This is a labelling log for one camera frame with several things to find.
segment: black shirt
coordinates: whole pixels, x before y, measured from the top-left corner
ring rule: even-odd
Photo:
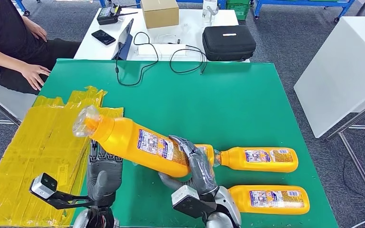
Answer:
[[[28,62],[45,49],[46,43],[36,39],[26,28],[11,0],[0,0],[0,52]]]

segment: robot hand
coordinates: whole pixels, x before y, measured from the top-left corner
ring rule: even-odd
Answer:
[[[171,140],[176,142],[180,149],[185,152],[190,163],[192,177],[189,181],[179,182],[164,173],[159,173],[162,182],[169,188],[177,190],[183,185],[188,185],[198,191],[200,195],[215,192],[218,185],[208,158],[204,151],[198,149],[192,142],[170,135]]]
[[[91,199],[115,194],[122,182],[122,164],[122,158],[107,153],[96,141],[91,141],[86,174]]]
[[[77,216],[74,228],[117,228],[111,206],[115,191],[121,185],[123,160],[108,154],[91,141],[87,165],[87,196],[74,196],[57,191],[58,182],[46,173],[36,177],[29,191],[56,209],[86,207]]]
[[[240,212],[229,191],[216,184],[205,152],[186,139],[173,135],[169,138],[187,155],[192,173],[191,179],[186,182],[159,173],[162,182],[176,191],[173,193],[177,196],[173,199],[173,208],[193,218],[202,217],[206,228],[239,228]],[[193,191],[199,195],[198,198],[189,193]]]

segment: bottle cap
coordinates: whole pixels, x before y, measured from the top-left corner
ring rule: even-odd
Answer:
[[[73,123],[73,135],[76,137],[91,136],[97,129],[100,119],[100,114],[93,105],[83,108]]]
[[[221,164],[221,155],[220,155],[220,151],[218,150],[213,150],[213,154],[215,156],[214,162],[213,162],[213,166],[214,167],[218,167]]]

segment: yellow tape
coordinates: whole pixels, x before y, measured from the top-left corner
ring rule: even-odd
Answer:
[[[29,193],[31,181],[46,172],[58,190],[79,194],[87,167],[88,138],[76,138],[72,124],[88,105],[100,106],[105,91],[73,91],[68,103],[37,97],[0,161],[0,226],[68,227],[74,209],[57,210]],[[123,108],[104,108],[123,115]]]

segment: green table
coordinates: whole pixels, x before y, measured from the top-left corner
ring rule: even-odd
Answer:
[[[140,68],[150,62],[120,61],[124,83],[138,79]],[[95,86],[108,91],[103,107],[124,107],[125,117],[163,135],[175,134],[218,150],[235,146],[284,146],[298,155],[292,173],[235,171],[215,168],[219,185],[298,185],[309,196],[309,213],[298,216],[242,213],[243,228],[333,228],[334,215],[316,169],[290,108],[273,64],[210,62],[199,70],[177,75],[168,62],[146,70],[135,87],[117,83],[112,61],[59,60],[40,95],[67,101],[72,90]],[[176,62],[176,69],[190,69],[196,62]],[[203,227],[171,206],[172,191],[157,172],[125,161],[123,183],[116,193],[113,212],[121,226]]]

